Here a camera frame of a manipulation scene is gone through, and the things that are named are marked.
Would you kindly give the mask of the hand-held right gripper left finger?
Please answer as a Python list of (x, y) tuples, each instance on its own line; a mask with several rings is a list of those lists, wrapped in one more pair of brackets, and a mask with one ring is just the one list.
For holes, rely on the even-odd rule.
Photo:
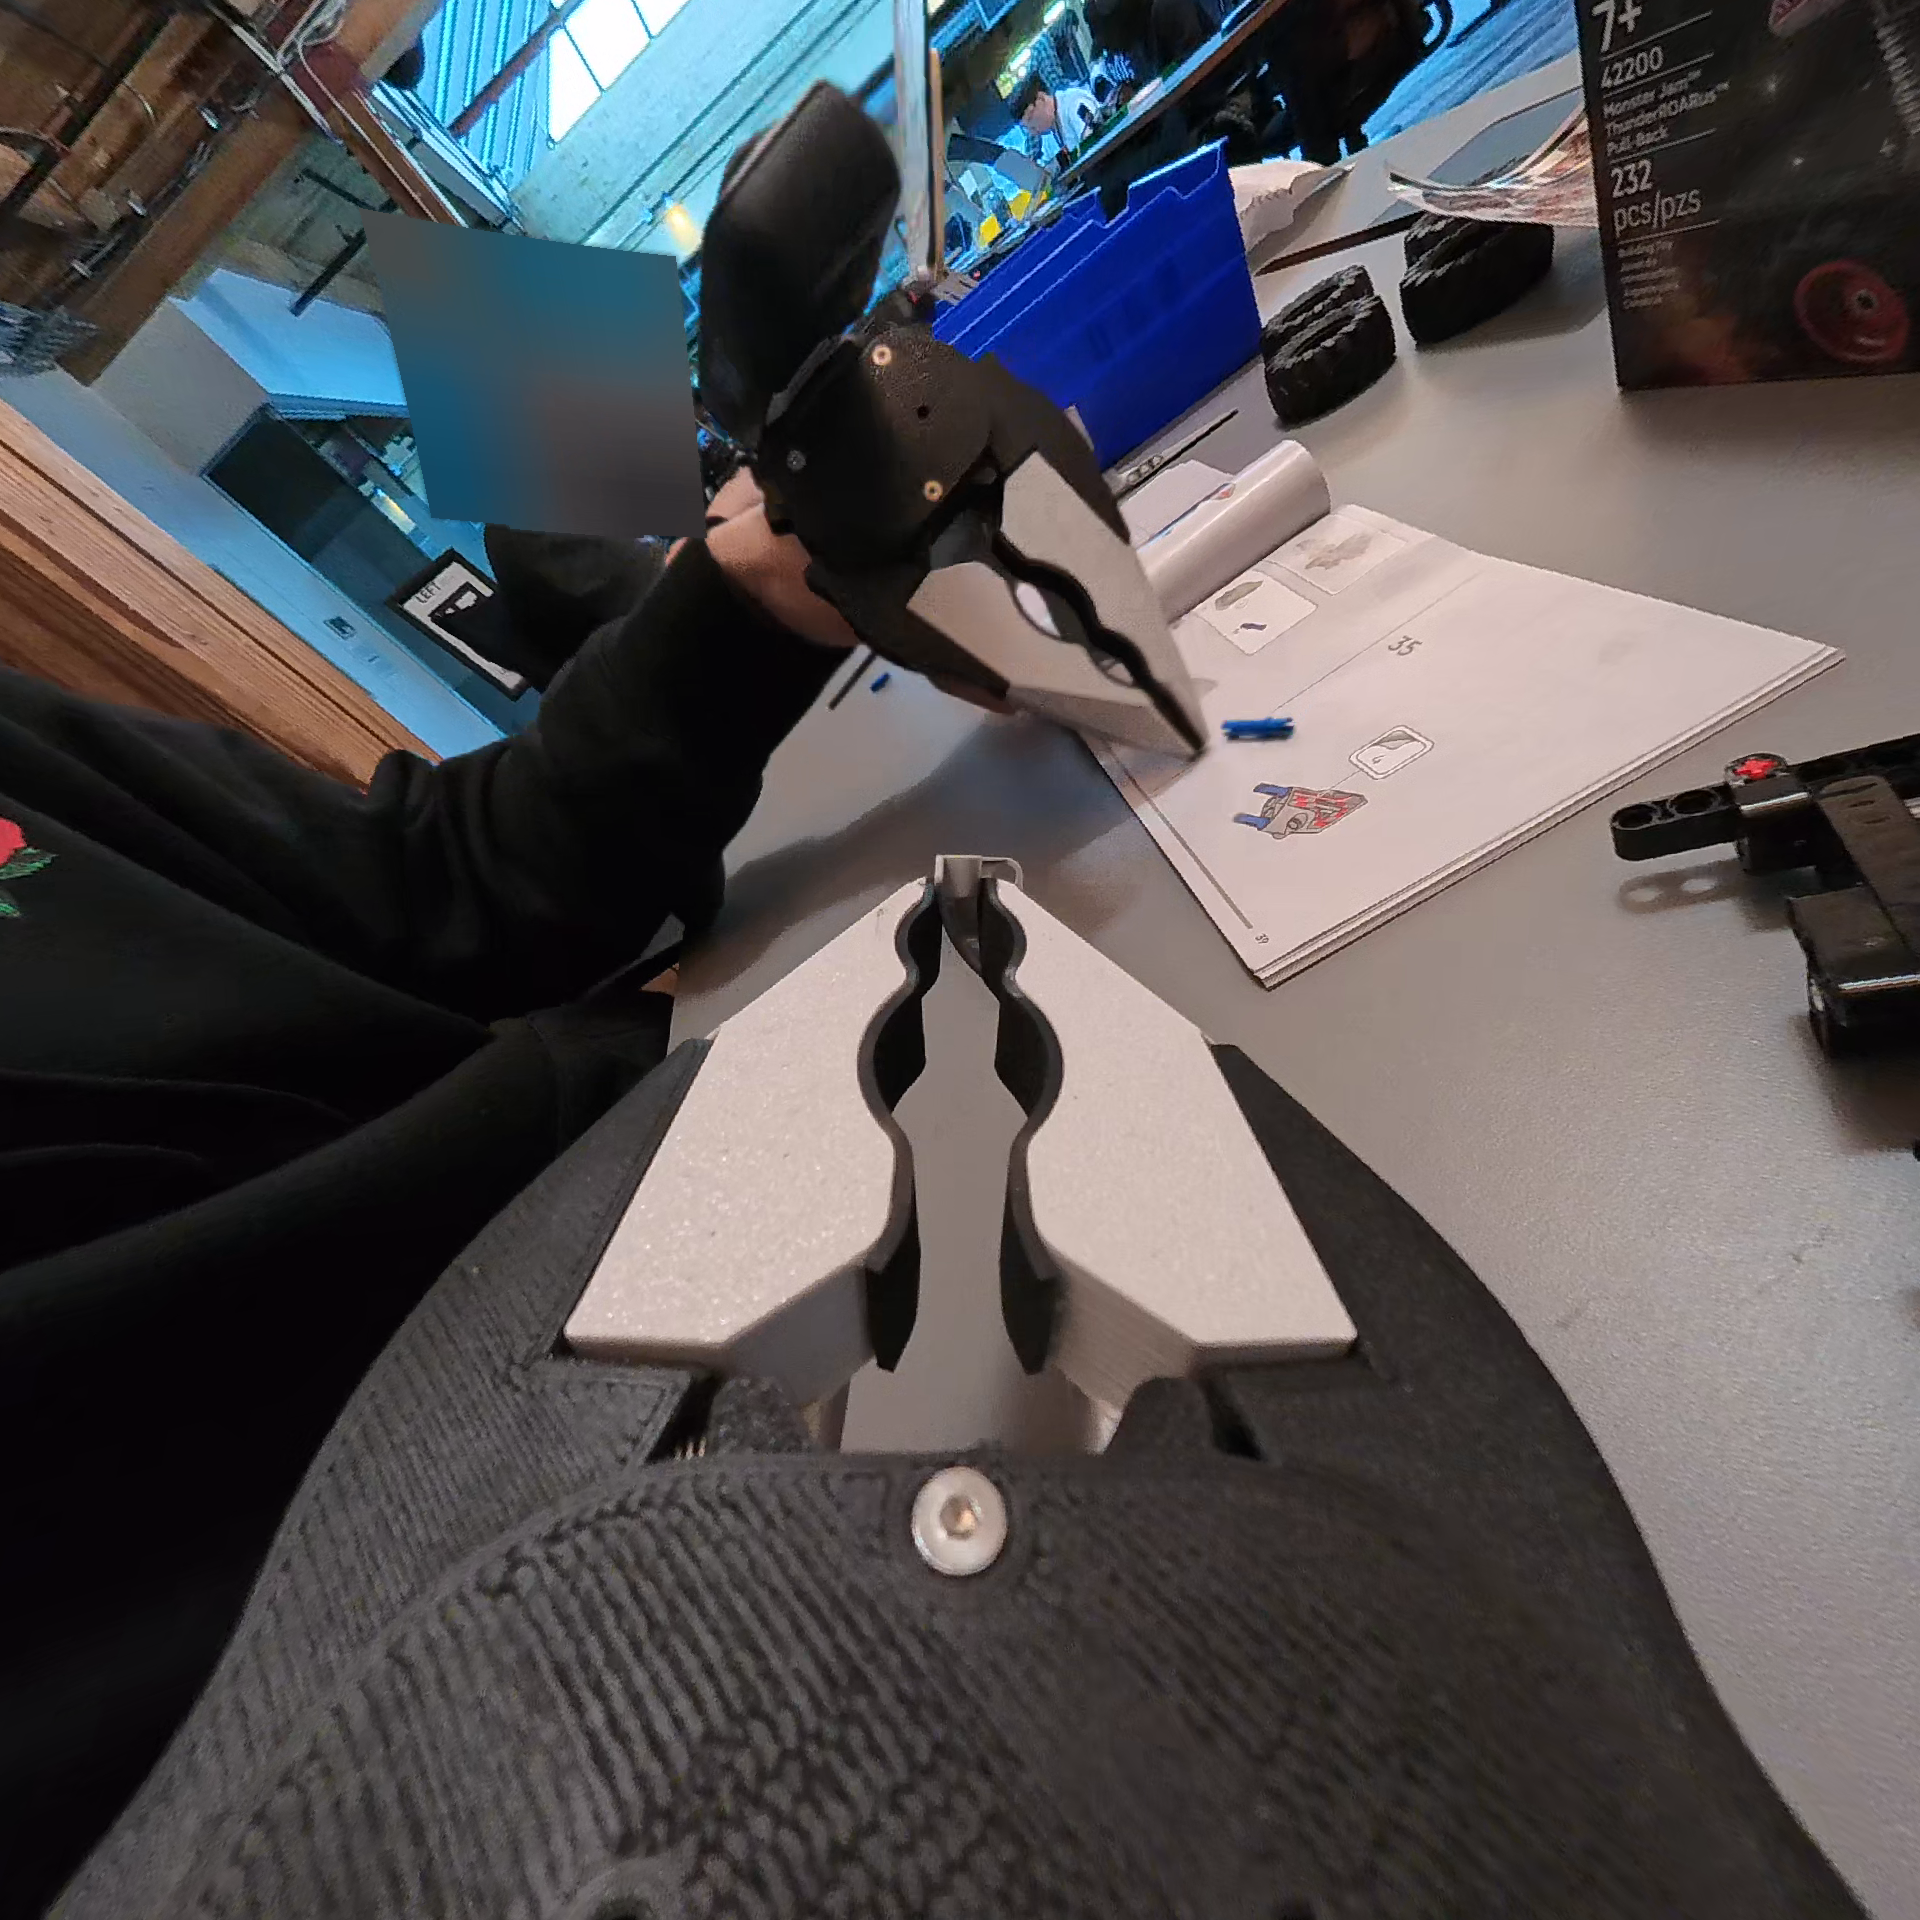
[(919, 1315), (916, 1156), (945, 924), (907, 884), (697, 1046), (690, 1084), (573, 1315), (587, 1359), (893, 1370)]

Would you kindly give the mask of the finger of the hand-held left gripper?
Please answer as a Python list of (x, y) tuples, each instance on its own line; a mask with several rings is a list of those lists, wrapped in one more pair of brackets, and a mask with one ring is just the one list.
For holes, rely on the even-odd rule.
[(1079, 639), (1096, 664), (1123, 666), (1158, 700), (1169, 695), (1169, 719), (1188, 730), (1191, 749), (1205, 749), (1196, 682), (1135, 547), (1040, 451), (1001, 484), (990, 566), (1044, 634)]
[(1044, 634), (990, 564), (964, 558), (928, 572), (907, 610), (974, 677), (1001, 682), (1013, 708), (1143, 752), (1191, 752), (1188, 730), (1169, 719), (1169, 695), (1158, 700), (1123, 666), (1096, 664), (1079, 639)]

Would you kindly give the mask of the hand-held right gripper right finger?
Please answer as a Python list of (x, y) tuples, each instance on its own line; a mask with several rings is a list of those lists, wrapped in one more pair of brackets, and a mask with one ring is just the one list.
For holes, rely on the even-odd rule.
[(1016, 884), (974, 886), (1020, 1107), (1001, 1319), (1025, 1372), (1335, 1359), (1358, 1330), (1205, 1031)]

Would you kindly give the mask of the grey toy connector piece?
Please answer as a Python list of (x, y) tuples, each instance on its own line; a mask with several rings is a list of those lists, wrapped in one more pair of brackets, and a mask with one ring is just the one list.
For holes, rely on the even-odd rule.
[(985, 977), (981, 924), (996, 884), (1022, 886), (1020, 860), (1006, 856), (941, 856), (935, 857), (935, 894), (947, 944), (966, 966)]

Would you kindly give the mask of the person's left hand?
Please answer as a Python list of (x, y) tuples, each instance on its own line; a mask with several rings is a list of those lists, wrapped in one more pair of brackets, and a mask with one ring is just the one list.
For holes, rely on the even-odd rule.
[(846, 618), (807, 586), (807, 553), (794, 533), (775, 530), (751, 468), (733, 468), (705, 507), (701, 545), (731, 587), (777, 625), (829, 653), (855, 653)]

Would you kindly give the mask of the white printed paper packet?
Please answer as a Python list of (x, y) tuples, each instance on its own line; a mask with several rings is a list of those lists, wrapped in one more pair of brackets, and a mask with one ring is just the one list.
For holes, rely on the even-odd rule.
[(1161, 448), (1106, 471), (1106, 480), (1123, 504), (1123, 515), (1138, 541), (1165, 529), (1191, 507), (1205, 494), (1224, 484), (1224, 473), (1196, 459), (1221, 430), (1235, 420), (1235, 407), (1213, 413), (1205, 422), (1184, 422)]

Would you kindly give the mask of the blue plastic bin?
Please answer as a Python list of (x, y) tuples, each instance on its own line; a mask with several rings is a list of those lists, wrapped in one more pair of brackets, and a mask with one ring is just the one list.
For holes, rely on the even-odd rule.
[(1224, 144), (1129, 184), (1114, 217), (1075, 199), (935, 318), (1075, 409), (1104, 468), (1235, 375), (1258, 331)]

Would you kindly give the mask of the black toy tire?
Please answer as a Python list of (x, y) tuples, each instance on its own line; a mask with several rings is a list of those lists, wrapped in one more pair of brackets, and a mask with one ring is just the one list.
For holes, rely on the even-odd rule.
[(1555, 262), (1555, 230), (1421, 212), (1404, 230), (1399, 299), (1413, 345), (1449, 343), (1510, 313)]
[(1343, 268), (1288, 301), (1258, 334), (1271, 416), (1302, 427), (1343, 407), (1393, 369), (1396, 325), (1368, 268)]

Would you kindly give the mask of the open instruction booklet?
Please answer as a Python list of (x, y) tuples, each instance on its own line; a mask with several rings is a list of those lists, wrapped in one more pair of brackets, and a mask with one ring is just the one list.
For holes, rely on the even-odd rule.
[[(1338, 504), (1295, 442), (1132, 541), (1211, 745), (1093, 752), (1266, 986), (1841, 661)], [(1293, 737), (1218, 730), (1258, 716)]]

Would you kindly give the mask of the white black-framed tag card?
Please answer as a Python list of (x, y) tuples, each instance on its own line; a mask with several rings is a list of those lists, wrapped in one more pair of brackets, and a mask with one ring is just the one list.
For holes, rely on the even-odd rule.
[(493, 682), (504, 700), (537, 688), (521, 664), (521, 648), (493, 580), (462, 551), (440, 551), (433, 564), (399, 582), (384, 608), (403, 618), (465, 672)]

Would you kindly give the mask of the person's black embroidered sweatshirt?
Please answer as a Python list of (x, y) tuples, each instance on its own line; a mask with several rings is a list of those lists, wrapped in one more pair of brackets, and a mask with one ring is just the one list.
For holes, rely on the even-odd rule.
[(664, 998), (608, 998), (659, 933), (531, 1010), (427, 995), (366, 790), (3, 677), (15, 1899), (151, 1767), (370, 1355), (664, 1055)]

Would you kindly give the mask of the printed colour leaflet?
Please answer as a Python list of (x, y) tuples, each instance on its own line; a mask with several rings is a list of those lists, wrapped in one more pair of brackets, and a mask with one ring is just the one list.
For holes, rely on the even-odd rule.
[(1384, 184), (1401, 202), (1442, 220), (1558, 230), (1601, 226), (1587, 107), (1572, 107), (1534, 151), (1490, 178), (1436, 181), (1389, 167)]

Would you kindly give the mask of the black toy chassis assembly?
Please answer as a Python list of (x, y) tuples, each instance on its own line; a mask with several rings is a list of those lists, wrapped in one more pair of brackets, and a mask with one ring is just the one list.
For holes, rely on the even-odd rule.
[(1826, 1060), (1916, 1055), (1916, 734), (1831, 758), (1738, 758), (1707, 787), (1619, 807), (1610, 849), (1653, 860), (1730, 844), (1787, 904)]

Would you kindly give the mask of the dark toy set box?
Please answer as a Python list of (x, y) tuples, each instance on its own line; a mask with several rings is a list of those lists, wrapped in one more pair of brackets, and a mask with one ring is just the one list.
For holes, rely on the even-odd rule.
[(1621, 390), (1916, 372), (1916, 4), (1578, 4)]

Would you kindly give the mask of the wooden bench top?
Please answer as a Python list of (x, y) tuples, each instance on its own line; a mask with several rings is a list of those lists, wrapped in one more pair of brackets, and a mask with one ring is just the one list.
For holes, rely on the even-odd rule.
[(436, 760), (340, 666), (3, 403), (3, 666), (366, 784)]

